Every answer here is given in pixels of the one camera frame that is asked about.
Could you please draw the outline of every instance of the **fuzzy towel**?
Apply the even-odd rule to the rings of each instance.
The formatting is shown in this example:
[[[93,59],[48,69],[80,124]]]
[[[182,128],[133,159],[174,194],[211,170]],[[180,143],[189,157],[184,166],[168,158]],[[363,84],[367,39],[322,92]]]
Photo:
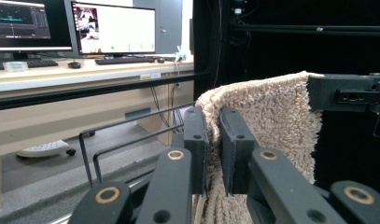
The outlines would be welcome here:
[[[237,109],[261,147],[280,149],[303,176],[314,183],[311,157],[321,128],[321,112],[312,111],[301,72],[282,77],[234,83],[205,92],[196,105],[203,109],[211,141],[208,162],[208,198],[193,197],[193,217],[199,223],[252,223],[246,195],[225,196],[218,158],[218,112],[223,106]]]

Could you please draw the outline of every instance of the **keyboard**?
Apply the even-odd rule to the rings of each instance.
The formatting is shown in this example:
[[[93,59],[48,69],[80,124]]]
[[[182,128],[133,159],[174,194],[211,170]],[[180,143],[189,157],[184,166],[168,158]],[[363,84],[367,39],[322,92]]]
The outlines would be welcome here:
[[[58,64],[53,60],[29,60],[26,62],[29,68],[58,66]],[[2,63],[0,63],[0,70],[4,70]]]
[[[155,59],[152,58],[113,58],[113,59],[96,59],[94,60],[99,65],[118,64],[118,63],[154,63]]]

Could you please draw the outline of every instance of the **computer mouse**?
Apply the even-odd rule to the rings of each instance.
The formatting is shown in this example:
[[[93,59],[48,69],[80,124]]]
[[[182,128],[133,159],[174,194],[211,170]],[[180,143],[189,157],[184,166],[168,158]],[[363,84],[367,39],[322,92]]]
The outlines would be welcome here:
[[[164,63],[164,58],[158,58],[157,63]]]
[[[79,62],[71,62],[67,64],[69,68],[79,69],[81,67],[81,63]]]

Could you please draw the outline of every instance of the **beige towel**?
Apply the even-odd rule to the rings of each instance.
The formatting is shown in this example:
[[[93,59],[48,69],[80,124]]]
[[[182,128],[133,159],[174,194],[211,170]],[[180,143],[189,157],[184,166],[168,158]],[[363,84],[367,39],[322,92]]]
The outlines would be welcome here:
[[[223,106],[237,109],[261,147],[282,150],[303,176],[314,183],[311,157],[321,128],[321,112],[312,111],[306,83],[301,72],[282,77],[234,83],[207,91],[197,101],[206,117],[211,140],[208,162],[208,198],[193,198],[193,217],[198,223],[252,223],[246,207],[246,195],[226,197],[218,159],[218,112]]]

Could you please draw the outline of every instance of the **desk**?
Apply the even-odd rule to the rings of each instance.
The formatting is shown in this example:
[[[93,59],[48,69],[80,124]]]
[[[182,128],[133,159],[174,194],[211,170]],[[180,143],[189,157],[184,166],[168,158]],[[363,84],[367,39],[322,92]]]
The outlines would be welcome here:
[[[140,75],[176,76],[177,67],[166,63],[97,65],[94,60],[79,60],[80,69],[70,69],[71,61],[58,61],[57,67],[33,68],[21,73],[0,71],[0,99],[139,80]],[[180,74],[191,73],[192,60],[178,63]],[[160,108],[171,104],[173,84],[155,87]],[[174,105],[193,101],[193,82],[182,83],[175,91]],[[125,114],[139,109],[156,110],[150,88],[121,91],[42,105],[0,110],[0,156],[24,148],[77,136],[81,131],[124,120]],[[139,120],[153,132],[163,124],[160,119]],[[168,143],[168,137],[162,137]],[[1,194],[0,161],[0,194]]]

